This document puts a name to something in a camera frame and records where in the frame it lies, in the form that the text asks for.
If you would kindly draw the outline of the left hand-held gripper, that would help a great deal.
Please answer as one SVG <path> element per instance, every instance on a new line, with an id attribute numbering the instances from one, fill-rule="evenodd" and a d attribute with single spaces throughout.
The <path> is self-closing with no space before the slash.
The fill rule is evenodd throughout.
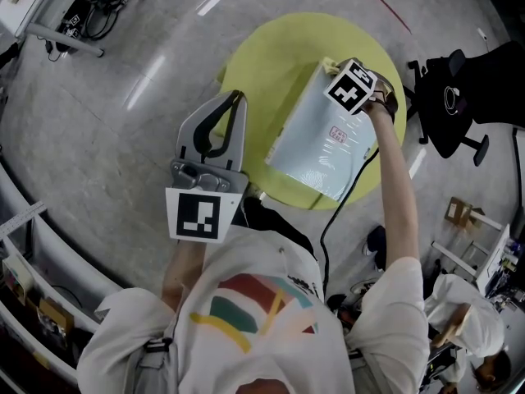
<path id="1" fill-rule="evenodd" d="M 249 183 L 239 172 L 247 110 L 244 94 L 232 90 L 208 100 L 181 125 L 176 142 L 178 158 L 171 162 L 173 183 L 166 188 L 170 238 L 224 241 Z M 221 144 L 214 147 L 210 133 L 225 115 L 226 131 Z"/>

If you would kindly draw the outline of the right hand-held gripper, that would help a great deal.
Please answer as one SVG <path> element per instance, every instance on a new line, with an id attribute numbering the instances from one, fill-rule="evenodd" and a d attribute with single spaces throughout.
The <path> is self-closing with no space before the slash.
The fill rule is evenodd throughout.
<path id="1" fill-rule="evenodd" d="M 349 115 L 355 115 L 373 96 L 376 84 L 377 75 L 357 58 L 350 58 L 340 66 L 323 94 Z"/>

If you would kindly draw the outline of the person's right hand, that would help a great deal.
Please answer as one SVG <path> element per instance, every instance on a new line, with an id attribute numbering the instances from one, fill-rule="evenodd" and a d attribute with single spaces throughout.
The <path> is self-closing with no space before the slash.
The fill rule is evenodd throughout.
<path id="1" fill-rule="evenodd" d="M 390 116 L 392 122 L 395 122 L 395 115 L 398 111 L 398 101 L 393 88 L 389 82 L 377 80 L 372 95 L 368 97 L 363 105 L 363 110 L 370 115 L 374 112 L 384 112 Z"/>

